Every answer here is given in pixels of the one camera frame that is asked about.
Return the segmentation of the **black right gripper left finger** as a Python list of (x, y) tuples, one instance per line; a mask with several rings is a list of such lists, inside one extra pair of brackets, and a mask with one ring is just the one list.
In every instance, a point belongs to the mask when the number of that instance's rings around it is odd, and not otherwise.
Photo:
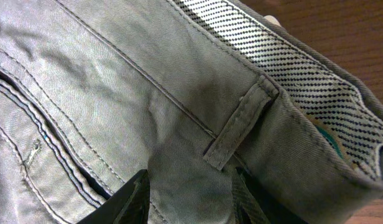
[(149, 208), (149, 175), (142, 169), (78, 224), (147, 224)]

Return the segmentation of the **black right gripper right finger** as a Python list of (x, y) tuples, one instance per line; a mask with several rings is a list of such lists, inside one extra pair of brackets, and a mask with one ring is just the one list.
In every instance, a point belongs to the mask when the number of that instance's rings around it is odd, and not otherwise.
[(234, 217), (238, 224), (307, 224), (240, 167), (233, 171), (232, 194)]

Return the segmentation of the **grey shorts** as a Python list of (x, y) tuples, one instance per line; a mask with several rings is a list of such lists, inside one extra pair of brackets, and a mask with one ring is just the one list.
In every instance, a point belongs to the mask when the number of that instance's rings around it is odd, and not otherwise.
[(383, 197), (383, 105), (239, 1), (0, 1), (0, 223), (78, 223), (138, 171), (147, 223), (306, 223)]

